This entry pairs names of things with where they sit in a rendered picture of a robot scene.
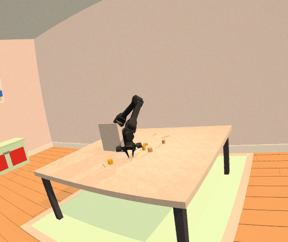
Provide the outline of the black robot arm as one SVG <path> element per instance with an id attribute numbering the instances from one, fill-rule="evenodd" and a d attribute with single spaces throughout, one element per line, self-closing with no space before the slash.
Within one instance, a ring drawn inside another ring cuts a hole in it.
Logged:
<path id="1" fill-rule="evenodd" d="M 124 112 L 119 113 L 115 120 L 113 121 L 115 124 L 118 124 L 120 127 L 123 127 L 125 124 L 125 128 L 122 129 L 123 139 L 126 140 L 126 150 L 132 150 L 136 147 L 135 143 L 133 142 L 134 134 L 136 132 L 136 125 L 137 125 L 137 117 L 142 107 L 144 101 L 143 98 L 139 97 L 138 95 L 134 95 L 132 97 L 131 104 L 124 110 Z M 126 121 L 128 114 L 131 112 L 131 117 L 129 120 Z M 117 121 L 116 121 L 117 120 Z M 126 122 L 126 123 L 125 123 Z M 130 142 L 128 142 L 130 141 Z"/>

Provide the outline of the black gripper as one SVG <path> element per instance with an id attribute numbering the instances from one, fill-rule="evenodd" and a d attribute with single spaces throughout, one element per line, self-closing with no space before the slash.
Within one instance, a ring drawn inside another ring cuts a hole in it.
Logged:
<path id="1" fill-rule="evenodd" d="M 125 152 L 126 154 L 127 154 L 127 156 L 128 156 L 128 158 L 129 158 L 129 155 L 128 155 L 128 152 L 127 152 L 127 150 L 126 150 L 126 147 L 125 147 L 125 145 L 126 145 L 126 140 L 127 139 L 123 139 L 123 141 L 124 141 L 124 146 L 122 147 L 122 146 L 117 146 L 116 147 L 116 151 L 117 152 L 121 152 L 122 151 L 122 149 L 123 149 L 123 152 Z M 141 143 L 136 143 L 136 147 L 139 149 L 139 148 L 142 148 L 142 144 Z M 136 150 L 136 148 L 133 148 L 132 149 L 132 157 L 133 157 L 133 155 L 134 155 L 134 151 Z"/>

